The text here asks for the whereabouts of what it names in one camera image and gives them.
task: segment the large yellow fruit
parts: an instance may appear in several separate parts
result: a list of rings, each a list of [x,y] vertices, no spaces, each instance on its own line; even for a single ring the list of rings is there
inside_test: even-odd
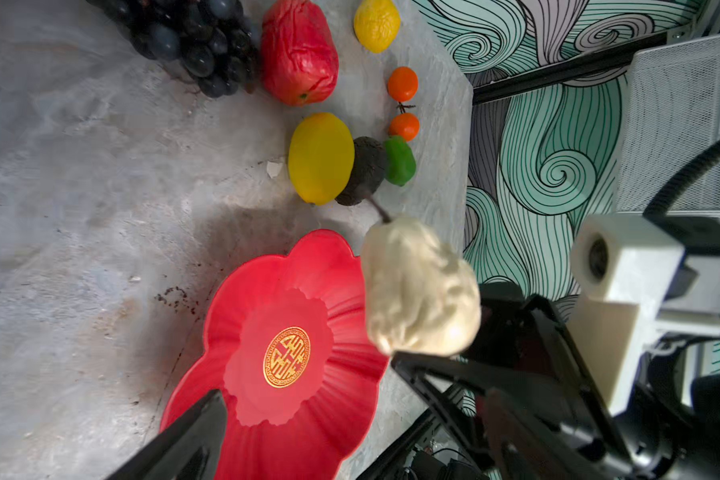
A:
[[[398,30],[400,13],[392,0],[363,0],[355,13],[355,35],[373,53],[384,52]]]
[[[347,186],[355,162],[355,143],[344,122],[334,114],[312,114],[291,137],[288,173],[298,196],[323,205]]]

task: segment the metal mesh panel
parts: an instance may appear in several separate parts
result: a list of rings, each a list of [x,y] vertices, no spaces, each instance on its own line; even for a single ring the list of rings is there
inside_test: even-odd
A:
[[[720,138],[720,35],[638,52],[630,67],[616,212],[641,212],[684,164]],[[672,208],[720,215],[720,165]]]

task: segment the gray table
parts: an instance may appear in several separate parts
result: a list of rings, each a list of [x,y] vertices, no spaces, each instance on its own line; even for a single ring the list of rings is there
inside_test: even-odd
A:
[[[272,1],[245,3],[260,20]],[[286,159],[299,120],[333,112],[384,138],[385,79],[418,72],[416,177],[378,200],[461,248],[471,87],[415,4],[383,54],[352,31],[358,0],[321,0],[339,52],[336,91],[288,108],[263,91],[209,101],[138,57],[83,0],[0,0],[0,478],[101,478],[157,433],[202,353],[203,313],[236,266],[330,228],[359,252],[366,204],[304,204]],[[166,295],[177,307],[155,300]],[[393,372],[354,478],[424,409]]]

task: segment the bunch of grapes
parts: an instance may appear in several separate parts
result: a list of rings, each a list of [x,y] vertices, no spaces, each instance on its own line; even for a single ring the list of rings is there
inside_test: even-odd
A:
[[[150,60],[181,60],[211,98],[252,90],[261,33],[240,0],[87,0]]]

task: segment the small orange fruit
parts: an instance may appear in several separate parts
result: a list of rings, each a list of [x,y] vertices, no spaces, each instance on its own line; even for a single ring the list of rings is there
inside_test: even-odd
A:
[[[417,90],[418,77],[408,67],[397,67],[387,80],[389,96],[400,103],[411,100]]]
[[[405,141],[411,141],[418,135],[418,128],[416,115],[404,113],[392,119],[389,124],[389,134],[400,135]]]

